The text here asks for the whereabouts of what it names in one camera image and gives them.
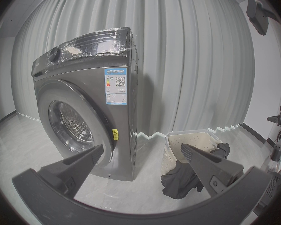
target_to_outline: white curtain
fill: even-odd
[[[139,54],[138,131],[242,123],[254,84],[250,31],[235,0],[45,0],[16,36],[16,110],[38,118],[31,68],[53,47],[128,26]]]

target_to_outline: white tile floor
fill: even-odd
[[[244,172],[251,166],[260,167],[269,155],[270,146],[263,145],[238,126],[228,131],[216,130],[216,136],[229,143],[229,160],[241,163]],[[89,175],[75,199],[102,209],[125,213],[159,213],[185,208],[208,199],[206,189],[175,200],[162,194],[161,159],[165,136],[156,133],[138,135],[135,175],[133,182],[116,181]],[[0,124],[0,189],[17,212],[29,223],[40,224],[17,194],[11,178],[28,168],[38,171],[42,166],[61,160],[40,122],[15,115]],[[250,216],[243,224],[256,218]]]

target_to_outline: washing machine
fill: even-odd
[[[68,158],[93,146],[104,153],[92,174],[133,181],[138,55],[131,29],[89,33],[33,62],[41,123]]]

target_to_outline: laundry basket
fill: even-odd
[[[165,175],[176,166],[176,161],[188,163],[183,156],[181,143],[192,145],[196,148],[211,152],[222,141],[208,130],[191,130],[167,133],[165,137],[165,152],[161,162],[161,174]]]

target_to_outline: qr code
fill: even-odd
[[[125,87],[125,77],[116,77],[116,87]]]

